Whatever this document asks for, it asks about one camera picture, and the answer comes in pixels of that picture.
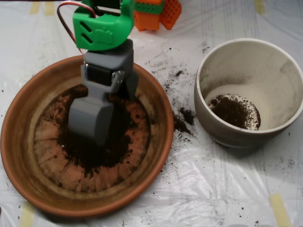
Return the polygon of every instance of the clear plastic tarp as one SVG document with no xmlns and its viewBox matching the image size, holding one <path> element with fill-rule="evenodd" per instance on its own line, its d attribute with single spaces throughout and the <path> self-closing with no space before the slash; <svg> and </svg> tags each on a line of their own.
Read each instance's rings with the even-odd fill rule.
<svg viewBox="0 0 303 227">
<path fill-rule="evenodd" d="M 233 38 L 270 41 L 303 67 L 302 0 L 181 0 L 172 30 L 134 27 L 135 63 L 163 86 L 173 111 L 195 112 L 194 81 L 203 57 Z M 45 67 L 79 55 L 55 11 L 41 2 L 0 2 L 0 126 L 17 92 Z M 75 7 L 62 7 L 72 28 Z M 178 78 L 174 75 L 183 71 Z M 235 155 L 212 141 L 197 118 L 193 133 L 175 131 L 163 171 L 138 199 L 101 218 L 70 221 L 34 210 L 33 227 L 253 227 L 277 226 L 268 197 L 280 193 L 294 227 L 303 226 L 303 118 L 260 150 Z M 24 226 L 25 199 L 0 162 L 0 227 Z"/>
</svg>

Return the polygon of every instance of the clay plant saucer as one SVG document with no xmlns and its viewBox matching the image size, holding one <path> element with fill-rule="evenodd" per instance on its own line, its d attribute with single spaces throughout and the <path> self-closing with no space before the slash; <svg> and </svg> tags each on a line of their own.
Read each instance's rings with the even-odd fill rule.
<svg viewBox="0 0 303 227">
<path fill-rule="evenodd" d="M 134 64 L 139 75 L 136 100 L 123 101 L 134 125 L 125 132 L 125 154 L 114 164 L 89 168 L 71 158 L 62 132 L 72 100 L 87 95 L 81 85 L 82 63 L 82 56 L 71 57 L 28 81 L 7 111 L 0 141 L 5 171 L 17 191 L 46 212 L 77 218 L 109 213 L 139 196 L 162 169 L 174 132 L 164 90 Z"/>
</svg>

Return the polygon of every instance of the red wire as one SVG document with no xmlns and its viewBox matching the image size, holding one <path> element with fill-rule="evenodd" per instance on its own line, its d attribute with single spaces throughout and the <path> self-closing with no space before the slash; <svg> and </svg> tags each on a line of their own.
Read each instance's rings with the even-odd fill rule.
<svg viewBox="0 0 303 227">
<path fill-rule="evenodd" d="M 71 39 L 72 39 L 72 40 L 74 41 L 74 43 L 76 44 L 75 36 L 74 36 L 74 34 L 71 32 L 71 30 L 68 28 L 67 24 L 65 23 L 65 21 L 64 21 L 64 19 L 63 19 L 63 17 L 62 17 L 62 15 L 61 15 L 61 13 L 60 13 L 60 10 L 59 10 L 60 7 L 61 7 L 61 6 L 64 6 L 64 5 L 74 5 L 74 6 L 80 6 L 80 7 L 86 8 L 87 10 L 89 10 L 89 11 L 92 13 L 92 15 L 94 16 L 94 18 L 96 18 L 97 15 L 96 15 L 95 11 L 94 11 L 91 7 L 89 7 L 89 6 L 87 6 L 87 5 L 83 4 L 83 3 L 80 3 L 80 2 L 76 2 L 76 1 L 64 1 L 64 2 L 62 2 L 62 3 L 58 6 L 58 8 L 57 8 L 58 17 L 59 17 L 59 19 L 60 19 L 60 21 L 61 21 L 63 27 L 64 27 L 65 30 L 67 31 L 67 33 L 70 35 Z"/>
</svg>

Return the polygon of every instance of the yellow tape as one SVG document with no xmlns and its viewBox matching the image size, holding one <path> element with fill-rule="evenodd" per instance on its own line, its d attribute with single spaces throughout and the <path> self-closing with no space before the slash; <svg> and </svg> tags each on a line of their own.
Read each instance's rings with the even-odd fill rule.
<svg viewBox="0 0 303 227">
<path fill-rule="evenodd" d="M 265 14 L 264 0 L 254 0 L 255 1 L 255 11 L 261 15 Z"/>
<path fill-rule="evenodd" d="M 33 2 L 29 14 L 37 14 L 39 11 L 40 4 L 41 2 L 39 1 Z"/>
<path fill-rule="evenodd" d="M 54 15 L 54 3 L 53 1 L 45 2 L 45 15 L 51 16 Z"/>
<path fill-rule="evenodd" d="M 22 206 L 20 227 L 32 227 L 33 220 L 34 220 L 34 207 L 29 202 L 24 202 Z"/>
<path fill-rule="evenodd" d="M 270 195 L 269 201 L 271 204 L 271 208 L 273 209 L 273 212 L 275 214 L 278 227 L 291 227 L 292 224 L 290 223 L 290 220 L 288 218 L 281 195 Z"/>
</svg>

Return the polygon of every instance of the green lego brick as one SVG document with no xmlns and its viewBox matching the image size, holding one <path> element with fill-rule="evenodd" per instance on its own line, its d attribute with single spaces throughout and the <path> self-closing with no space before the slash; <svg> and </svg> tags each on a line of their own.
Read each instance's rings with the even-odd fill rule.
<svg viewBox="0 0 303 227">
<path fill-rule="evenodd" d="M 164 8 L 165 0 L 160 5 L 136 2 L 134 9 L 138 12 L 161 14 Z"/>
</svg>

